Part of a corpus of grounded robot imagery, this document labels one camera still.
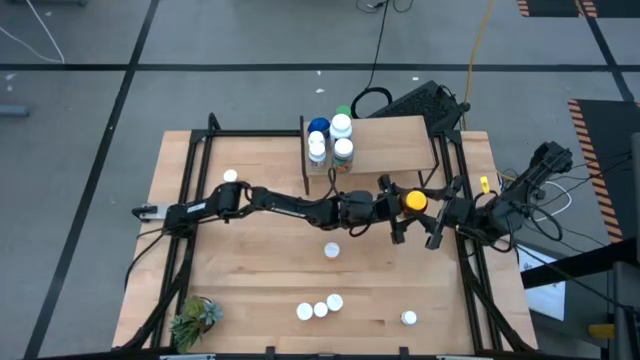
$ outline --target white paper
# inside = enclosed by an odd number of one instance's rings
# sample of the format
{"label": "white paper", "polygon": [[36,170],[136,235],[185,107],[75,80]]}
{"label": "white paper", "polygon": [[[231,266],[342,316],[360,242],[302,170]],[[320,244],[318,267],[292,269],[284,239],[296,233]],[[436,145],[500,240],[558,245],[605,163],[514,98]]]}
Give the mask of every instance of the white paper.
{"label": "white paper", "polygon": [[[551,263],[556,260],[552,257],[531,250],[528,247],[522,245],[518,246],[523,247],[547,263]],[[534,259],[520,249],[518,249],[518,254],[520,255],[520,272],[542,265],[540,261]],[[565,290],[566,283],[564,281],[526,290],[529,309],[545,314],[554,319],[564,321]]]}

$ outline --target white bottle cap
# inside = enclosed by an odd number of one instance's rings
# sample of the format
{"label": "white bottle cap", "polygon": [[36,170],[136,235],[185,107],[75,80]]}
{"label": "white bottle cap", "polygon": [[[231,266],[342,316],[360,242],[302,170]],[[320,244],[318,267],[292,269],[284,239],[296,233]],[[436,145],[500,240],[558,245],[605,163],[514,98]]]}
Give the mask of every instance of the white bottle cap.
{"label": "white bottle cap", "polygon": [[413,325],[418,321],[418,316],[413,311],[405,311],[402,313],[402,323],[405,325]]}
{"label": "white bottle cap", "polygon": [[349,115],[337,114],[331,119],[331,126],[338,131],[345,131],[351,126]]}
{"label": "white bottle cap", "polygon": [[316,314],[317,317],[325,317],[328,312],[327,304],[323,302],[319,302],[313,307],[313,313]]}
{"label": "white bottle cap", "polygon": [[226,182],[234,182],[238,180],[238,172],[233,169],[229,169],[224,172],[224,175],[222,175],[222,177]]}
{"label": "white bottle cap", "polygon": [[339,157],[349,157],[353,153],[353,143],[349,139],[338,139],[333,147],[333,151]]}
{"label": "white bottle cap", "polygon": [[326,149],[324,147],[324,144],[313,143],[309,145],[309,154],[314,158],[318,158],[318,159],[323,158],[325,151]]}
{"label": "white bottle cap", "polygon": [[309,303],[302,303],[298,305],[298,309],[296,309],[296,314],[298,314],[298,319],[302,321],[309,320],[313,316],[313,308]]}
{"label": "white bottle cap", "polygon": [[312,131],[309,134],[309,146],[314,143],[323,144],[324,145],[324,135],[320,131]]}
{"label": "white bottle cap", "polygon": [[324,246],[324,255],[329,259],[335,259],[340,254],[340,245],[330,242]]}
{"label": "white bottle cap", "polygon": [[342,308],[342,296],[338,294],[331,294],[327,297],[327,306],[331,311],[338,311]]}

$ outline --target white cable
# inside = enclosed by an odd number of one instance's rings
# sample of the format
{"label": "white cable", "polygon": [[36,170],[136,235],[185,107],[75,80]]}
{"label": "white cable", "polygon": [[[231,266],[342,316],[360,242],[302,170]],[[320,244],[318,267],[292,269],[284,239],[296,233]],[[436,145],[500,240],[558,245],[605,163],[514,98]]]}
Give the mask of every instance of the white cable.
{"label": "white cable", "polygon": [[[567,204],[565,206],[563,206],[561,209],[556,210],[556,211],[551,213],[551,216],[556,216],[556,215],[560,214],[561,212],[567,210],[569,208],[569,206],[571,206],[571,202],[573,201],[573,199],[571,199],[571,195],[569,194],[569,192],[567,190],[565,190],[565,188],[563,188],[562,186],[558,185],[557,183],[554,183],[553,181],[547,181],[546,184],[550,184],[550,185],[553,185],[553,186],[557,187],[565,195],[567,195],[567,200],[568,200]],[[535,219],[535,220],[536,221],[543,221],[543,220],[547,220],[547,217],[543,216],[543,217]]]}
{"label": "white cable", "polygon": [[0,26],[0,31],[2,31],[3,33],[5,33],[10,39],[22,44],[22,46],[26,47],[27,49],[29,49],[29,51],[31,51],[34,55],[36,55],[37,57],[39,57],[40,59],[44,60],[44,61],[48,61],[48,62],[52,62],[52,63],[65,63],[64,60],[64,55],[62,55],[62,51],[60,51],[60,48],[58,47],[58,44],[56,43],[56,40],[53,38],[53,36],[51,35],[51,33],[49,32],[49,29],[47,28],[47,25],[44,24],[44,22],[42,21],[42,19],[40,18],[40,15],[38,15],[38,12],[36,12],[36,9],[33,7],[33,5],[31,4],[30,0],[25,0],[27,2],[27,4],[29,5],[29,7],[31,8],[31,11],[33,12],[33,14],[36,16],[36,18],[38,19],[38,21],[40,22],[40,25],[42,25],[42,27],[44,28],[44,31],[46,31],[47,35],[49,36],[49,39],[51,39],[51,43],[53,43],[53,46],[56,48],[56,51],[58,51],[58,55],[60,55],[60,60],[56,60],[56,59],[50,59],[44,55],[41,55],[40,53],[38,53],[34,48],[32,48],[29,44],[27,44],[26,42],[18,39],[17,37],[11,35],[7,30],[5,30],[2,26]]}

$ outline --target wooden table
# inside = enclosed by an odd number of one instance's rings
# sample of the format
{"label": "wooden table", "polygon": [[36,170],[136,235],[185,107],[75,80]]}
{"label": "wooden table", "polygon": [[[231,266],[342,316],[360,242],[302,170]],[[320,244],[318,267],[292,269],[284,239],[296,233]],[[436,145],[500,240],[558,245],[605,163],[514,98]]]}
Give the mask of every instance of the wooden table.
{"label": "wooden table", "polygon": [[[150,203],[177,201],[189,136],[165,133]],[[481,176],[497,189],[487,134],[465,132],[463,142],[474,192],[480,191]],[[229,168],[254,186],[304,194],[298,138],[215,138],[212,151],[205,194]],[[367,189],[375,194],[377,177],[339,175],[337,185],[342,191]],[[192,179],[190,194],[195,193],[197,174]],[[415,171],[394,172],[391,179],[403,187],[419,184]],[[313,180],[310,198],[317,198],[326,192],[327,180]],[[440,168],[428,186],[444,183]],[[439,207],[431,202],[427,211],[435,215]],[[141,231],[158,226],[145,224]],[[416,355],[472,354],[453,232],[445,230],[436,251],[424,248],[426,234],[418,225],[409,229],[402,245],[392,245],[389,232],[388,224],[376,224],[362,237],[350,238],[346,231],[323,232],[303,220],[267,212],[230,224],[201,225],[189,293],[220,303],[225,318],[192,351],[264,353],[265,347],[275,346],[277,353],[397,354],[398,347],[407,346]],[[136,253],[154,238],[141,238]],[[341,246],[333,261],[323,254],[328,241]],[[132,272],[114,345],[126,342],[157,303],[168,245],[168,238],[160,242]],[[496,305],[522,338],[537,347],[515,254],[488,249],[486,258]],[[324,319],[297,319],[299,303],[313,304],[334,292],[344,298],[341,311]],[[490,348],[486,313],[477,304],[485,346]],[[405,310],[417,313],[416,325],[400,322]],[[168,321],[164,344],[169,339]]]}

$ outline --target wooden shelf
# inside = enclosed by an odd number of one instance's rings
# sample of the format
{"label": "wooden shelf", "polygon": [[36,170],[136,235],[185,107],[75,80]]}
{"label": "wooden shelf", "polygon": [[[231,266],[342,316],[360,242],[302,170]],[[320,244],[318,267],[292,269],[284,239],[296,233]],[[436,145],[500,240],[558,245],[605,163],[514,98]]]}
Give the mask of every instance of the wooden shelf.
{"label": "wooden shelf", "polygon": [[[431,170],[435,167],[422,116],[357,119],[351,124],[354,158],[349,174]],[[326,177],[333,151],[327,146],[327,166],[323,171],[314,171],[307,150],[308,127],[309,121],[305,121],[301,129],[306,175]]]}

